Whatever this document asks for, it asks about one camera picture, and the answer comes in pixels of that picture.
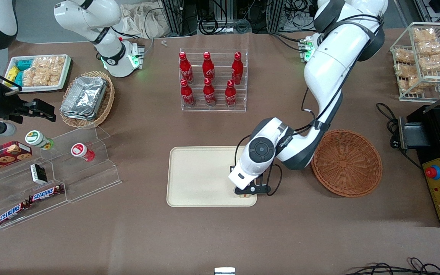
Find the snickers bar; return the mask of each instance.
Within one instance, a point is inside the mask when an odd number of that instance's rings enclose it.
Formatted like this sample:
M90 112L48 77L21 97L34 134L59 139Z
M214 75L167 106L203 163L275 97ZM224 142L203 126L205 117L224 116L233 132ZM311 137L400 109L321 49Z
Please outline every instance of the snickers bar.
M20 202L19 204L17 204L13 208L9 209L8 211L6 211L5 213L3 213L0 216L0 225L2 223L4 223L5 221L8 221L9 219L11 219L16 214L18 214L18 213L22 212L23 210L27 209L28 207L30 207L30 203L27 200L25 200L24 202Z
M47 190L44 190L42 192L38 192L35 195L28 196L28 201L30 202L30 204L33 204L36 201L46 199L46 198L51 197L56 194L61 194L63 192L65 192L64 185L60 184L58 186L54 186L54 187L49 188Z

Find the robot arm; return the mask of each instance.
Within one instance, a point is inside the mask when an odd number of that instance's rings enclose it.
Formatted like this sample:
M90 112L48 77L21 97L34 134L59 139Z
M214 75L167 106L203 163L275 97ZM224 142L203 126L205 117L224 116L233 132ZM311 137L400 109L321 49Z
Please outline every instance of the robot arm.
M310 163L339 109L341 87L353 65L375 54L384 41L382 22L375 18L384 13L387 5L387 0L330 0L319 5L315 25L321 26L321 32L313 35L316 50L304 69L305 81L316 98L319 113L314 115L306 136L297 134L276 117L262 120L229 175L239 189L246 188L262 174L274 157L291 170L303 169ZM260 150L264 144L268 153ZM273 155L270 146L275 148Z
M115 0L66 0L55 5L54 16L64 29L94 44L111 75L125 77L139 67L138 45L119 40L110 30L121 19Z

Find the wicker basket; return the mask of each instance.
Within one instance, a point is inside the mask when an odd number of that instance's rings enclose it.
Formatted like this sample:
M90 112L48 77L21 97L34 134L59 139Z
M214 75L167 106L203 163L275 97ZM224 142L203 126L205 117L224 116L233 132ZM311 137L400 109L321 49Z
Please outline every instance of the wicker basket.
M77 128L87 126L91 123L94 123L94 125L96 126L100 125L105 121L106 117L108 116L108 114L112 109L113 100L115 99L115 87L113 86L110 77L108 77L108 75L102 73L101 71L89 71L87 73L81 74L80 76L101 77L108 82L108 85L105 90L105 96L103 97L103 101L101 102L101 106L98 110L98 116L96 117L95 120L77 120L75 118L66 117L61 113L62 120L64 120L64 122L66 122L67 125ZM72 87L72 84L74 84L75 80L72 80L72 82L69 84L68 88L66 89L66 93L64 94L62 102L65 101L67 95L69 94L69 90Z
M311 165L317 179L328 190L350 198L372 192L383 174L376 148L365 137L349 130L327 132Z

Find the metal wire rack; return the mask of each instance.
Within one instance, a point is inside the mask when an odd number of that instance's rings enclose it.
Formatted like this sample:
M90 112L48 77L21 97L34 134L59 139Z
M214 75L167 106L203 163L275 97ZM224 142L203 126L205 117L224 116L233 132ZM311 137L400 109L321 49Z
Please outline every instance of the metal wire rack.
M399 96L398 99L401 101L415 101L415 102L428 102L434 103L440 99L440 70L424 72L421 70L419 63L417 62L422 56L416 51L416 43L412 35L415 28L433 28L438 40L440 40L440 23L423 23L423 22L413 22L411 23L405 31L398 37L395 43L391 45L390 52L393 57L393 65L397 65L396 61L396 50L397 49L408 49L412 50L414 54L414 61L416 61L417 76L419 80L417 83L408 87L407 89L398 89ZM404 78L396 75L397 83ZM421 86L421 84L429 84L432 87L425 87L423 92L412 93L415 87Z

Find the brown tabletop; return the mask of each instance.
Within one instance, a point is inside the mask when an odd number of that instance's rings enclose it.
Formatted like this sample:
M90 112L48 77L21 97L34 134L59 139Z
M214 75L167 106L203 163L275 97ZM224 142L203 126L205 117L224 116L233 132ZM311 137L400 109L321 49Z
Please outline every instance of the brown tabletop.
M284 169L276 195L259 196L253 207L169 207L172 148L233 146L263 118L276 116L298 128L311 117L300 111L307 87L304 65L297 52L273 37L196 35L167 39L167 47L157 40L142 70L112 78L115 102L102 127L111 134L108 153L123 183L0 231L0 275L199 275L220 266L234 266L239 275L334 275L371 262L408 267L409 256L440 266L440 228L422 172L389 147L387 119L375 107L383 102L396 115L408 115L421 105L396 99L388 49L402 31L387 30L381 51L356 65L332 123L332 129L362 134L379 151L384 174L374 192L341 198L326 190L310 168ZM177 71L181 47L249 49L247 112L183 113ZM63 53L74 61L71 79L103 70L89 42L10 47L10 56ZM62 95L21 97L52 103L58 113ZM305 106L316 110L311 94ZM72 130L60 117L56 123L26 117L16 135L0 137L0 144L23 141L31 129L47 136Z

